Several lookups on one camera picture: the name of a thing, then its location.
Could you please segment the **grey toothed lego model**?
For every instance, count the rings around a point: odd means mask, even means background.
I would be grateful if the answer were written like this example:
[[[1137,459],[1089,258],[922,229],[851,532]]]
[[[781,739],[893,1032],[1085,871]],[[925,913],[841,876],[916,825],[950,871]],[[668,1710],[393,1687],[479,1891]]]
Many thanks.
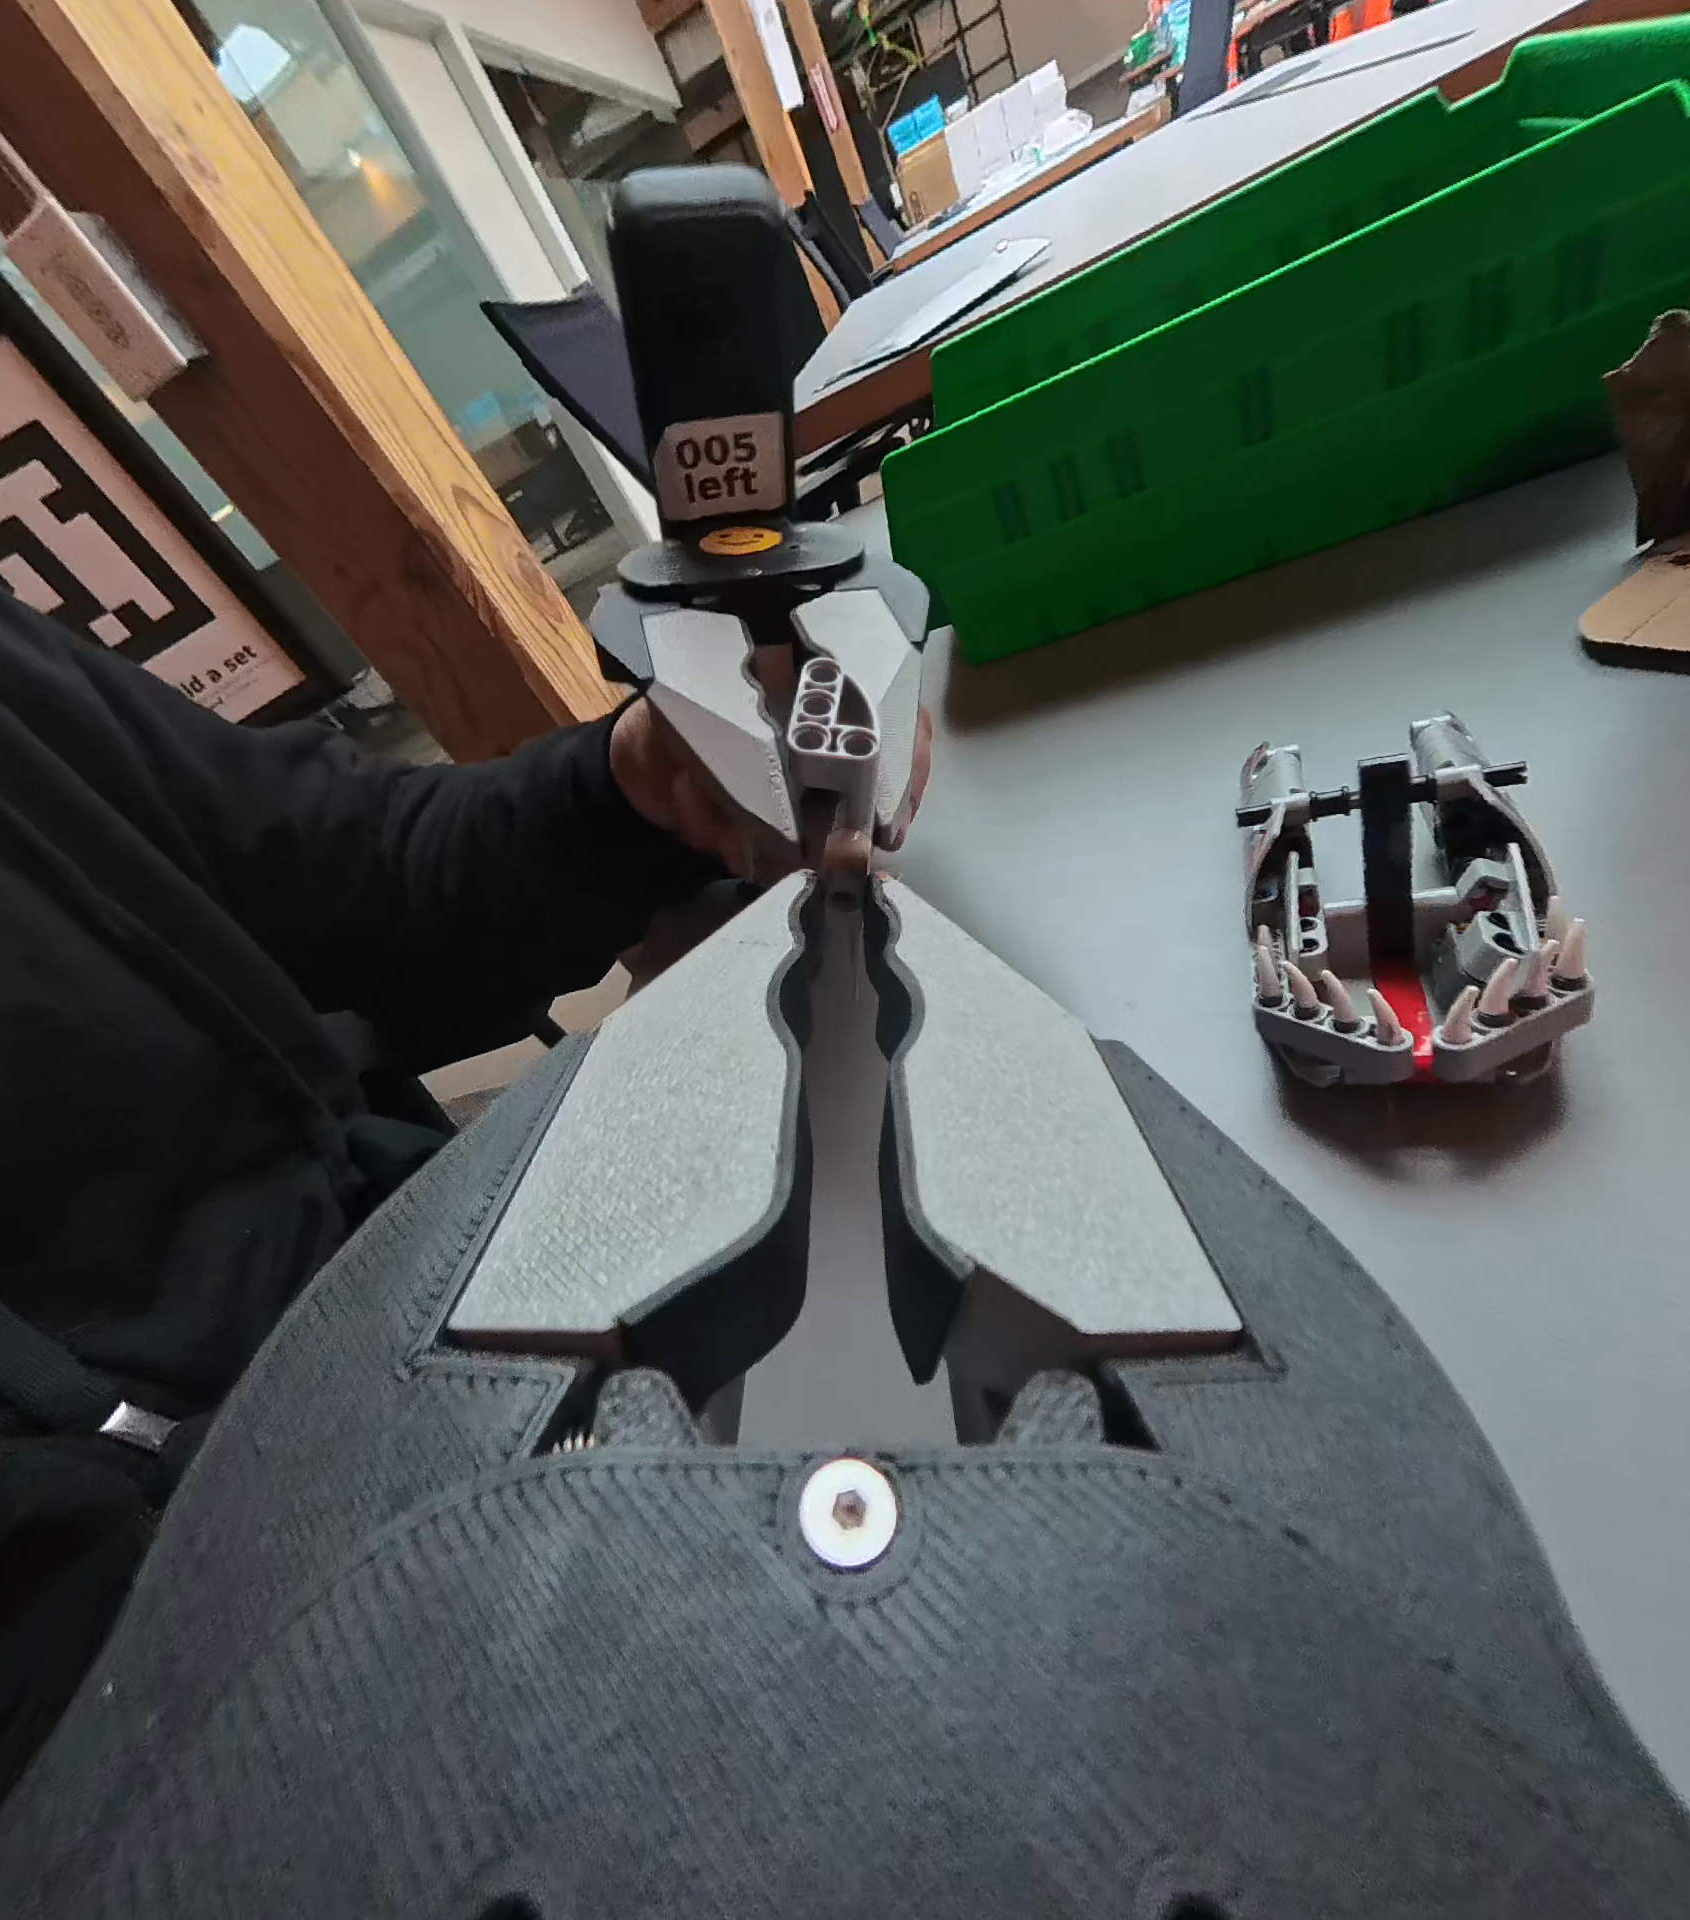
[[[1518,1085],[1593,1015],[1583,922],[1496,761],[1452,712],[1312,787],[1296,744],[1237,774],[1252,1020],[1309,1088]]]

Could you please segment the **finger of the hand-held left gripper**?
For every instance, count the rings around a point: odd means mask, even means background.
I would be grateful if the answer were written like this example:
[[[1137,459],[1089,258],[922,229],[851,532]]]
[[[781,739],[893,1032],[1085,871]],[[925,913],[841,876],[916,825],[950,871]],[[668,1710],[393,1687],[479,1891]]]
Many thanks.
[[[738,616],[666,608],[639,616],[645,697],[713,790],[748,823],[792,846],[795,799],[784,734],[753,675],[753,641]]]
[[[792,614],[816,658],[832,660],[880,739],[873,821],[906,825],[922,712],[922,643],[877,588],[833,590]]]

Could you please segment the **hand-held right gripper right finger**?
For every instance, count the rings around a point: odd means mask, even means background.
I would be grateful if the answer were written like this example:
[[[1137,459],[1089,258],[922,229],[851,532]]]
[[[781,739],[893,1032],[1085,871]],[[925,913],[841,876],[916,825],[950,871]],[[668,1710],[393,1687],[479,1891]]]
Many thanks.
[[[1091,1035],[876,881],[882,1261],[918,1382],[985,1443],[1037,1374],[1231,1353],[1242,1317]]]

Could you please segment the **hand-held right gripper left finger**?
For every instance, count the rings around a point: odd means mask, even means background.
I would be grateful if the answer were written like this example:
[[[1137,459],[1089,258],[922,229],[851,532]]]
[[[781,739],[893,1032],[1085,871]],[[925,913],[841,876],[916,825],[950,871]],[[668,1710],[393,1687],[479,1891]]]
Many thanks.
[[[605,1016],[458,1271],[449,1349],[652,1371],[706,1407],[806,1299],[810,879]]]

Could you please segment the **person's left hand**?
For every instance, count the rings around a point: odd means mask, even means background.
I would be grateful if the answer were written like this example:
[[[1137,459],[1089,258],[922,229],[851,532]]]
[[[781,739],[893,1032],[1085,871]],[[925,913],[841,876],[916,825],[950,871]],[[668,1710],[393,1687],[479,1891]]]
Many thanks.
[[[813,871],[833,893],[856,895],[873,862],[906,844],[927,790],[932,756],[933,714],[922,708],[916,717],[906,787],[892,823],[880,828],[877,837],[836,830],[792,851],[781,839],[764,833],[758,821],[731,810],[707,780],[706,768],[644,698],[613,717],[607,742],[607,766],[622,799],[644,825],[686,851],[683,879],[670,887],[668,905],[683,905],[724,883],[764,890],[804,871]]]

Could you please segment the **framed black-white code sign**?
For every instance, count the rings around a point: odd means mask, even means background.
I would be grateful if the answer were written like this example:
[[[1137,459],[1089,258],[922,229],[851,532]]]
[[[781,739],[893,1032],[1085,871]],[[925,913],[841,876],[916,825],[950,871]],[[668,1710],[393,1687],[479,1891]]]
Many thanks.
[[[0,586],[235,724],[339,692],[300,611],[2,277]]]

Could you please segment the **black chair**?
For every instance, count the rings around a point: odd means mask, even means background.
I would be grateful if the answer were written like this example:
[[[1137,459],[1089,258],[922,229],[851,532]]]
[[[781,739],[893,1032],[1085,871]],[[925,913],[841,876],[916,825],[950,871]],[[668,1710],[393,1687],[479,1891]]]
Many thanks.
[[[479,311],[544,394],[650,486],[631,357],[604,296],[581,287],[560,300],[482,300]]]

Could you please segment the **grey lego beam piece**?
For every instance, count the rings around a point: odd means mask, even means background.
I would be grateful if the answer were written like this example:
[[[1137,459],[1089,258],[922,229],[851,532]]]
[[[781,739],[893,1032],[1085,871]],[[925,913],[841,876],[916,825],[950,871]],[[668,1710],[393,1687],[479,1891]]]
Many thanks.
[[[862,899],[882,774],[877,719],[846,668],[810,655],[784,729],[797,839],[833,906]]]

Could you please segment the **person's black clothing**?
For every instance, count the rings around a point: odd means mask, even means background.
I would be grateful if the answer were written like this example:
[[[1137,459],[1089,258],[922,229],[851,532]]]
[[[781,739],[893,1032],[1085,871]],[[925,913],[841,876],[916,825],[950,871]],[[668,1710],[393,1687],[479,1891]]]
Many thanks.
[[[104,1391],[0,1380],[0,1804],[170,1501],[158,1444],[105,1425],[213,1414],[449,1136],[428,1070],[317,1012],[223,896],[221,756],[283,729],[403,765],[317,724],[235,726],[0,588],[0,1331]],[[622,846],[636,930],[605,970],[683,881],[657,828]]]

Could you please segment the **stack of white boxes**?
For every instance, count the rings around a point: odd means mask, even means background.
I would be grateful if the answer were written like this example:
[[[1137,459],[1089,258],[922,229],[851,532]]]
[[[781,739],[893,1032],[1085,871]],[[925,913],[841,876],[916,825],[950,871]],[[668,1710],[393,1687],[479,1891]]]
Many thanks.
[[[954,174],[982,178],[1042,143],[1070,112],[1068,83],[1056,60],[1014,80],[976,107],[946,112],[944,145]]]

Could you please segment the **person's left forearm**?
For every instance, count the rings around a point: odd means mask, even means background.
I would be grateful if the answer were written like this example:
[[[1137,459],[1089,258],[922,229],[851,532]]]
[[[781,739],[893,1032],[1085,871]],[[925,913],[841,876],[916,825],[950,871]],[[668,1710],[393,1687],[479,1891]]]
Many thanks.
[[[401,1074],[523,1038],[636,933],[622,844],[644,821],[612,724],[469,766],[375,763],[314,730],[234,741],[212,866],[239,927],[319,1015],[364,1020]]]

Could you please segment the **slim wooden post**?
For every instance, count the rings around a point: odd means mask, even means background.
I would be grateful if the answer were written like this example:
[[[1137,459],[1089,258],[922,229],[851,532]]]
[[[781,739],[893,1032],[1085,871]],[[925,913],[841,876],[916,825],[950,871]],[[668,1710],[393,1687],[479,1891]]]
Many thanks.
[[[792,123],[804,102],[778,3],[703,3],[750,141],[788,215],[811,194],[810,163]]]

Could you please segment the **grey electrical box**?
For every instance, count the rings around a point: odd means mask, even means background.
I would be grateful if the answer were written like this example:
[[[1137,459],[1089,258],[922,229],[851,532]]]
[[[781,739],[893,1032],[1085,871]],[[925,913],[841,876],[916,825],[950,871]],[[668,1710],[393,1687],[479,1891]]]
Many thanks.
[[[101,219],[42,194],[6,236],[3,252],[130,401],[147,402],[207,359],[205,345]]]

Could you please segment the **thick wooden post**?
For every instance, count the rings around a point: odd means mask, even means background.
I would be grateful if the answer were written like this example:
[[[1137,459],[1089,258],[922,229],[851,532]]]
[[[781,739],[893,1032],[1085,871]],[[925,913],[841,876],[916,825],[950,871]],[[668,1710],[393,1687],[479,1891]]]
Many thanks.
[[[0,232],[45,202],[112,229],[198,337],[153,414],[448,756],[618,707],[182,7],[0,3]]]

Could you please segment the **green plastic bin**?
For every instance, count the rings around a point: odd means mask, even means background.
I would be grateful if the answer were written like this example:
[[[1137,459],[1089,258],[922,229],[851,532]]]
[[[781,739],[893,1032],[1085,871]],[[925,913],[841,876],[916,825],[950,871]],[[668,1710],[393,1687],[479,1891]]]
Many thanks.
[[[890,552],[970,660],[1033,650],[1597,459],[1687,296],[1670,80],[896,452]]]
[[[1016,401],[1667,83],[1690,89],[1690,10],[1523,38],[1475,92],[1425,89],[942,345],[933,426]]]

